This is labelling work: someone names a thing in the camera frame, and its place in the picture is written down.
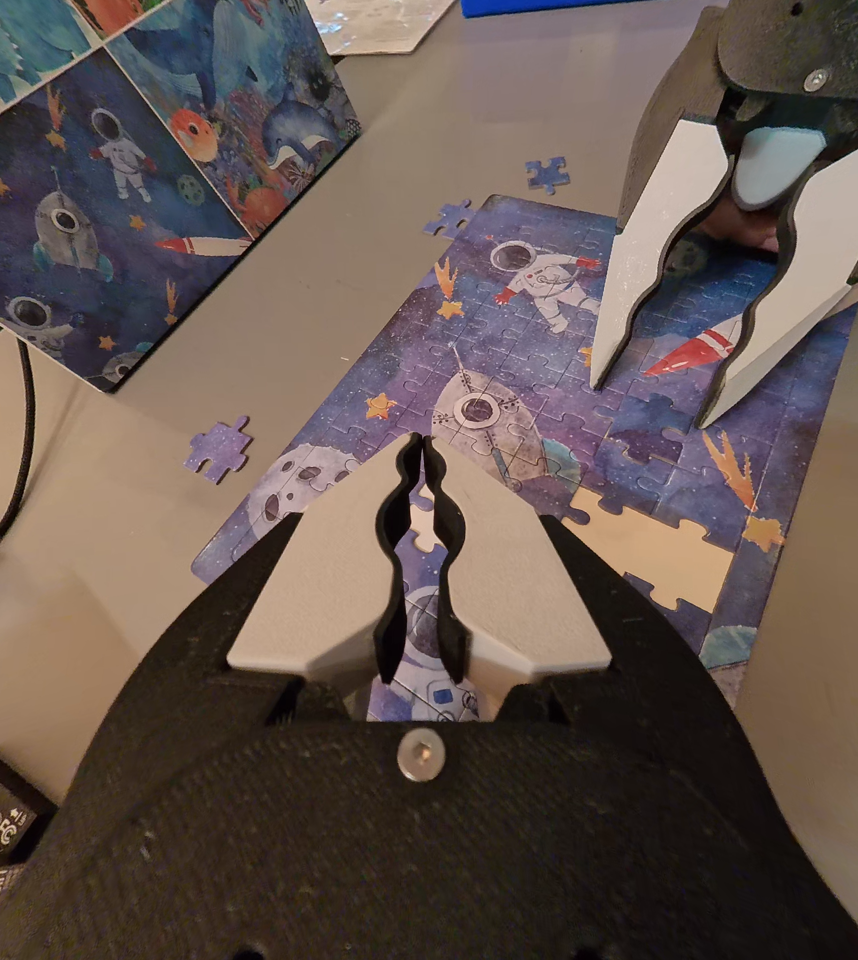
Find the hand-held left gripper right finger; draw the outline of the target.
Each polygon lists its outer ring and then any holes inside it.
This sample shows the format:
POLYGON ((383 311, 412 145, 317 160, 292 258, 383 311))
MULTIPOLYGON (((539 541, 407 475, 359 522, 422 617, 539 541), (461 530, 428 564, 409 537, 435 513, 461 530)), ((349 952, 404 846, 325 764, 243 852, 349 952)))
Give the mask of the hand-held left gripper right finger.
POLYGON ((612 655, 532 507, 449 444, 424 440, 439 572, 437 640, 482 706, 518 685, 604 670, 612 655))

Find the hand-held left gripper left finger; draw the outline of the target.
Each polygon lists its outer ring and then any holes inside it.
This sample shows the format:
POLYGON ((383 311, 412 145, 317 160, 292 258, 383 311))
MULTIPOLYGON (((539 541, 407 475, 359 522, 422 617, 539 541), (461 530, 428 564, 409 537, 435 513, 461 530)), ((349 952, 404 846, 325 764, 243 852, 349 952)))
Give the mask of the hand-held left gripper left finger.
POLYGON ((237 670, 389 685, 408 619, 395 547, 410 529, 423 438, 409 433, 316 498, 296 522, 227 654, 237 670))

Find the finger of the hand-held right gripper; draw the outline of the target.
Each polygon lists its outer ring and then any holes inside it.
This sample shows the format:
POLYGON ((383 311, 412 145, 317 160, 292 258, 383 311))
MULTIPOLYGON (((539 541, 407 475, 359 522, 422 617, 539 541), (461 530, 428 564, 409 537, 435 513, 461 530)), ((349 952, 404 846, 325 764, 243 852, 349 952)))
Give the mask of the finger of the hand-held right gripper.
POLYGON ((858 149, 809 171, 780 217, 776 277, 747 307, 740 339, 698 416, 710 426, 741 401, 843 299, 858 265, 858 149))
POLYGON ((680 232, 719 196, 731 171, 714 121, 650 118, 632 144, 593 342, 590 385, 603 385, 634 318, 662 281, 680 232))

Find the purple jigsaw puzzle piece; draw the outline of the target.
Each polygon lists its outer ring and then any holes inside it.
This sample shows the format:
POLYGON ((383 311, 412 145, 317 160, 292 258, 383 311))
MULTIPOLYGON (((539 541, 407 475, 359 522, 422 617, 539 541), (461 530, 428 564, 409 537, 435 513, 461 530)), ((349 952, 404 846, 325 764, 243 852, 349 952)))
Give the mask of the purple jigsaw puzzle piece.
POLYGON ((208 431, 196 434, 190 440, 190 454, 183 462, 185 469, 198 474, 208 464, 204 479, 216 485, 226 474, 241 470, 247 462, 244 450, 253 440, 243 429, 249 420, 250 417, 243 414, 231 425, 219 421, 208 431))
POLYGON ((551 157, 548 160, 530 160, 525 162, 527 184, 531 190, 543 189, 549 196, 554 196, 557 187, 567 186, 571 182, 567 170, 566 158, 551 157))
POLYGON ((449 241, 458 238, 460 232, 468 226, 476 210, 472 208, 470 198, 465 198, 457 203, 443 204, 435 219, 427 222, 422 228, 423 234, 437 236, 449 241))

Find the space jigsaw puzzle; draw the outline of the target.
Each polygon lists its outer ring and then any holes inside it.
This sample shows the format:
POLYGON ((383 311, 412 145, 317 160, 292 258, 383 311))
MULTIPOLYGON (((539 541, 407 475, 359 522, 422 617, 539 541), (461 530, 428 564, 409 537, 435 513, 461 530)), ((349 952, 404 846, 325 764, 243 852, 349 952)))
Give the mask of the space jigsaw puzzle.
POLYGON ((708 427, 699 410, 774 264, 673 248, 603 388, 590 361, 615 221, 490 196, 196 556, 209 584, 407 432, 452 444, 651 601, 734 706, 858 287, 708 427))

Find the person's right hand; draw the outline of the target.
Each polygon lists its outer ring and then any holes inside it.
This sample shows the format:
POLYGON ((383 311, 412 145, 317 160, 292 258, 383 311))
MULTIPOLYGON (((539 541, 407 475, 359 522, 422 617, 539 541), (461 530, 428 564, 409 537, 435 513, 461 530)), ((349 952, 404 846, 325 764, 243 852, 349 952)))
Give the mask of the person's right hand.
POLYGON ((779 209, 773 207, 743 210, 725 191, 700 221, 696 231, 718 242, 776 255, 779 252, 779 217, 779 209))

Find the blue plastic bin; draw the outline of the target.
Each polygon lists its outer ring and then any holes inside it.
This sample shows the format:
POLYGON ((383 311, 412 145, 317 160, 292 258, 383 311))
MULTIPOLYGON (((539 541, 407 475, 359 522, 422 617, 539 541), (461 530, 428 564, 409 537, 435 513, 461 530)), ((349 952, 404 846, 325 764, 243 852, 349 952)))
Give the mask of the blue plastic bin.
POLYGON ((490 18, 582 8, 619 7, 634 3, 634 1, 460 1, 459 6, 465 18, 490 18))

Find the white paper sheet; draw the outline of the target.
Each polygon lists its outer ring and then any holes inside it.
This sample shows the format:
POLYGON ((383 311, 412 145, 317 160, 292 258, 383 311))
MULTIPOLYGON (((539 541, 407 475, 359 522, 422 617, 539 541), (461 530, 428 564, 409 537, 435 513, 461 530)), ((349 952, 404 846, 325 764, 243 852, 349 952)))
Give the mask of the white paper sheet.
POLYGON ((410 54, 454 1, 307 1, 329 55, 410 54))

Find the puzzle box lid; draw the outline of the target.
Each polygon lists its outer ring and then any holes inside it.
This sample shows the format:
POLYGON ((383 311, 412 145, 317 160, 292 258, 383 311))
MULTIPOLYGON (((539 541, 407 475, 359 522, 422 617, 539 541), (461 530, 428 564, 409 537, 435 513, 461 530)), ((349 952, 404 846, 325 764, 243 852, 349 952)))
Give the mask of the puzzle box lid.
POLYGON ((304 2, 0 1, 0 326, 117 390, 360 132, 304 2))

